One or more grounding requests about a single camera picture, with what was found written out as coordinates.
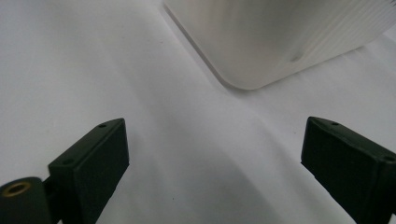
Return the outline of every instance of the white table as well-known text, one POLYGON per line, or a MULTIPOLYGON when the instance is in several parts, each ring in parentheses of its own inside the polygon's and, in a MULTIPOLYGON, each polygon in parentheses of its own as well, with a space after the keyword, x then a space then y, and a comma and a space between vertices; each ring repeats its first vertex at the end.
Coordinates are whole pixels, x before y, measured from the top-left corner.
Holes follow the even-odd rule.
POLYGON ((97 223, 354 223, 300 164, 309 116, 396 151, 396 26, 239 91, 160 0, 0 2, 0 185, 47 178, 83 134, 123 117, 131 165, 97 223))

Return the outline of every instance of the ribbed surface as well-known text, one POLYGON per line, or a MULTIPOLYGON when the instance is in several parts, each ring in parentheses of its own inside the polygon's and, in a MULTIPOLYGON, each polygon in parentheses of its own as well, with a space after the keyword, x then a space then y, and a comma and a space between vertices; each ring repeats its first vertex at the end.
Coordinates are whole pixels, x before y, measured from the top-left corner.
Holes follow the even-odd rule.
POLYGON ((227 82, 257 89, 372 41, 392 0, 166 0, 227 82))

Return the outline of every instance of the screw hole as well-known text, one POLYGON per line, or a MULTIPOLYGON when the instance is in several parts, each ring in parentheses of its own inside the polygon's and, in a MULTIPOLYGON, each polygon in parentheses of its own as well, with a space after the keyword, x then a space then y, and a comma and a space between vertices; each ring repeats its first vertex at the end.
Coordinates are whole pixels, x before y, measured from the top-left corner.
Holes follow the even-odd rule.
POLYGON ((74 160, 68 159, 68 160, 65 160, 64 162, 62 162, 62 164, 63 165, 68 165, 68 164, 73 163, 73 162, 74 162, 74 160))
POLYGON ((384 160, 386 160, 386 161, 396 161, 395 158, 390 157, 390 156, 385 156, 385 157, 384 157, 384 160))
POLYGON ((14 197, 18 194, 24 193, 26 190, 30 188, 30 183, 29 182, 20 182, 13 184, 6 188, 3 191, 3 196, 4 197, 14 197))

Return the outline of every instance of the white surface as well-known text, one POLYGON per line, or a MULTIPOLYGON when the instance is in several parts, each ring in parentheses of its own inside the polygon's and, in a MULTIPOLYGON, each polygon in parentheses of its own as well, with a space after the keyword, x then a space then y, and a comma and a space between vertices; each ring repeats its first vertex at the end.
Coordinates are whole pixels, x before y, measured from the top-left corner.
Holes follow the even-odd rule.
POLYGON ((255 90, 396 24, 392 0, 164 0, 222 79, 255 90))
POLYGON ((95 125, 131 166, 98 223, 354 223, 300 164, 308 116, 396 149, 396 27, 258 91, 223 87, 161 1, 0 2, 0 183, 95 125))

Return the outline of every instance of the white box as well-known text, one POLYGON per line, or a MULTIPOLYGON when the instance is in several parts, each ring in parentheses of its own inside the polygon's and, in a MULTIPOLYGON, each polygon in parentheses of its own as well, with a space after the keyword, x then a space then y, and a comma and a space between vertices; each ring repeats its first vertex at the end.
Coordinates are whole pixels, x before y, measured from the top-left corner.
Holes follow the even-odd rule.
POLYGON ((364 45, 396 23, 396 0, 165 0, 231 85, 258 89, 364 45))

